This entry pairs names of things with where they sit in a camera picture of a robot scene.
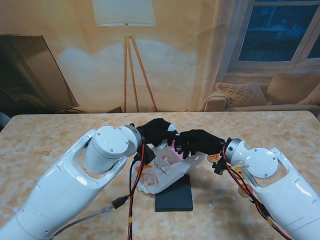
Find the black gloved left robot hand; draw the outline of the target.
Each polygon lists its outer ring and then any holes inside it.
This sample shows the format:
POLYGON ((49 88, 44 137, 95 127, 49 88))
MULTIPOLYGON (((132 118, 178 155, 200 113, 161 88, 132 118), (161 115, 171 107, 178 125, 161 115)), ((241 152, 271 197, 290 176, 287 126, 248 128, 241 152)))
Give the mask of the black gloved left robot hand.
POLYGON ((144 142, 154 147, 158 147, 163 142, 171 146, 178 133, 176 127, 163 118, 155 118, 137 127, 137 130, 144 138, 144 142))

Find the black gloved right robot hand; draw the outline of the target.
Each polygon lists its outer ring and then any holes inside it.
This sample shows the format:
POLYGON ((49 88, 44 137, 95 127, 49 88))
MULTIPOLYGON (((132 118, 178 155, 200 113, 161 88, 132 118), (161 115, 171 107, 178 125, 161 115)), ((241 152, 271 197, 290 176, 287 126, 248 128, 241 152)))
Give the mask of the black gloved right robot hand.
POLYGON ((175 138, 174 149, 183 159, 200 152, 207 155, 219 154, 226 141, 203 129, 183 131, 175 138))

